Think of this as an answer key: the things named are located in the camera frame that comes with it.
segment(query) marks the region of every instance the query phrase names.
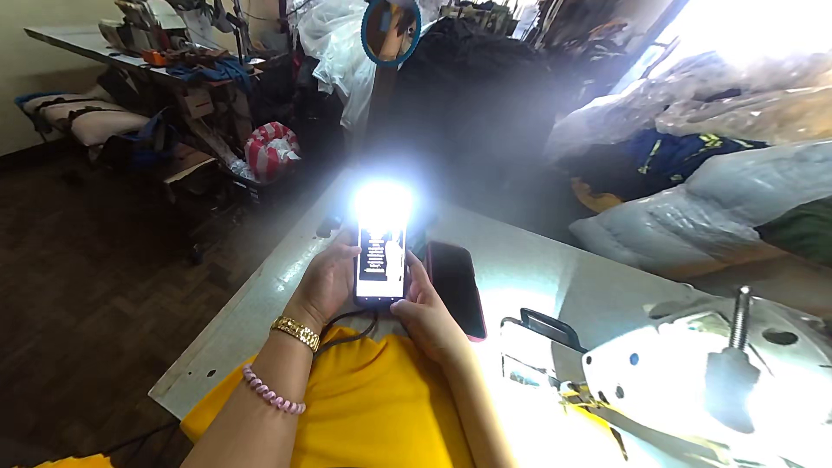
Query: sewing machine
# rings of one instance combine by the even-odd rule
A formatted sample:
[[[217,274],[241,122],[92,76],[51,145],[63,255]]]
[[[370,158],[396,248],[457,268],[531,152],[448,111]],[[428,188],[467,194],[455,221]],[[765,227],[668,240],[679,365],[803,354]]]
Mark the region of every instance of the sewing machine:
[[[102,20],[102,36],[115,48],[136,53],[178,49],[190,43],[188,28],[165,0],[115,0],[123,22]]]
[[[658,460],[829,466],[832,340],[822,320],[742,288],[733,312],[717,299],[651,317],[655,325],[583,354],[586,380],[555,382],[563,405],[633,434]]]

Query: round mirror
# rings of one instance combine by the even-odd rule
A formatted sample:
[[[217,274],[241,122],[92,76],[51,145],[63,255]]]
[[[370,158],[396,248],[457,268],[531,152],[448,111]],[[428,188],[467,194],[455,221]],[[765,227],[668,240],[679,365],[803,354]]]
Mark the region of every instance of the round mirror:
[[[421,29],[414,0],[372,0],[361,22],[361,42],[370,60],[392,67],[410,57]]]

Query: woman's left hand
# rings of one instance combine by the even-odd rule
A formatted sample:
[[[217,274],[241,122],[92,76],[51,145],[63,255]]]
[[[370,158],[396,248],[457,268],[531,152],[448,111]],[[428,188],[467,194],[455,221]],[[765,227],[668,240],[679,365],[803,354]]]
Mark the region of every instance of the woman's left hand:
[[[341,232],[312,259],[283,315],[320,333],[353,292],[353,257],[361,252],[361,247],[349,246],[349,238],[348,232]]]

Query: green fabric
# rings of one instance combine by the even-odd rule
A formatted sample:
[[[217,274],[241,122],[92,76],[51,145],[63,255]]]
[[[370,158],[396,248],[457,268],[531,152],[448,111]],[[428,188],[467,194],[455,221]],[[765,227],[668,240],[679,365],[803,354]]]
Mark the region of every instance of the green fabric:
[[[832,267],[832,197],[804,203],[755,229],[772,246]]]

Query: hand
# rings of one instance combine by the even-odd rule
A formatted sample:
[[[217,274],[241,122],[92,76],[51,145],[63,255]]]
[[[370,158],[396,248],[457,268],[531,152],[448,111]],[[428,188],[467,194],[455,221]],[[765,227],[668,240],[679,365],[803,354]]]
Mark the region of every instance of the hand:
[[[390,311],[430,359],[445,369],[462,364],[472,352],[468,338],[433,289],[422,262],[411,251],[405,262],[411,281],[407,299],[394,303]]]
[[[341,232],[312,259],[283,315],[320,333],[353,292],[353,257],[361,252],[361,247],[349,246],[348,241],[349,233]]]

